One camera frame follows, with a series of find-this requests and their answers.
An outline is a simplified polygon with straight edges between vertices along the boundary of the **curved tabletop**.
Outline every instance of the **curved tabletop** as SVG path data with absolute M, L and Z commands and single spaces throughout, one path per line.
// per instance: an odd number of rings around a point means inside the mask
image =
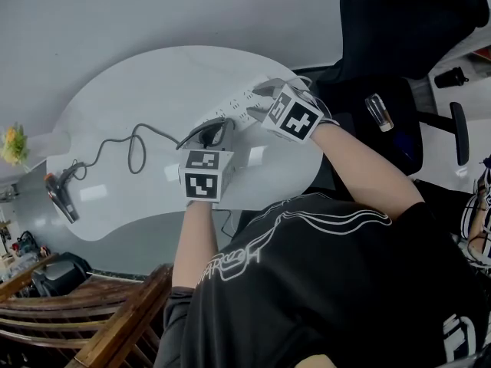
M 54 130 L 70 133 L 71 149 L 49 157 L 48 172 L 59 175 L 74 159 L 91 163 L 103 140 L 127 137 L 138 123 L 181 140 L 206 112 L 261 74 L 295 78 L 273 60 L 226 48 L 167 48 L 122 61 L 95 77 L 68 104 Z M 305 88 L 299 79 L 292 83 Z M 138 133 L 147 146 L 147 164 L 140 174 L 127 168 L 128 142 L 107 143 L 87 177 L 67 184 L 80 218 L 70 224 L 57 211 L 78 237 L 98 240 L 129 222 L 185 209 L 175 144 L 145 128 Z M 322 159 L 313 143 L 289 143 L 257 123 L 236 134 L 234 151 L 236 174 L 219 209 L 258 210 L 298 195 L 311 184 Z M 138 144 L 133 160 L 138 169 Z

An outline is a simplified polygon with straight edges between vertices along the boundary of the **wooden chair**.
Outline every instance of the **wooden chair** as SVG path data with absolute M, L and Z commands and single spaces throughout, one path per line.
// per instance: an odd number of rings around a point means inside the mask
M 94 275 L 67 296 L 5 298 L 28 284 L 29 275 L 20 275 L 0 285 L 0 350 L 9 358 L 26 366 L 153 365 L 170 293 L 168 266 L 143 283 Z

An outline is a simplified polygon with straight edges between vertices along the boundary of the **white cube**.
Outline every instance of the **white cube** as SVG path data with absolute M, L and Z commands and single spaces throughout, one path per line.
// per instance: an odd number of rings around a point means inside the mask
M 262 127 L 293 142 L 305 143 L 324 116 L 310 97 L 286 84 Z
M 181 186 L 188 200 L 219 202 L 234 173 L 231 151 L 182 149 Z

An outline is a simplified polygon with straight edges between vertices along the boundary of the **power strip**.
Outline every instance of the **power strip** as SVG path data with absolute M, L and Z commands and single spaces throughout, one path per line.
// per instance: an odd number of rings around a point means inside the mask
M 263 97 L 254 94 L 254 86 L 266 82 L 269 78 L 266 75 L 260 75 L 254 79 L 244 89 L 237 91 L 230 98 L 225 99 L 219 106 L 201 117 L 195 124 L 195 127 L 205 121 L 216 119 L 217 117 L 228 117 L 234 120 L 236 129 L 243 131 L 256 122 L 256 119 L 247 114 L 248 107 L 258 107 L 267 110 L 272 105 L 272 98 Z

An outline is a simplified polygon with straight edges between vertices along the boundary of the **white vase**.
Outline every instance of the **white vase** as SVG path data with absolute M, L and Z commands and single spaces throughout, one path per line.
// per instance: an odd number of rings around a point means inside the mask
M 68 132 L 57 131 L 43 133 L 28 138 L 28 158 L 46 159 L 49 156 L 60 156 L 70 151 L 71 141 Z

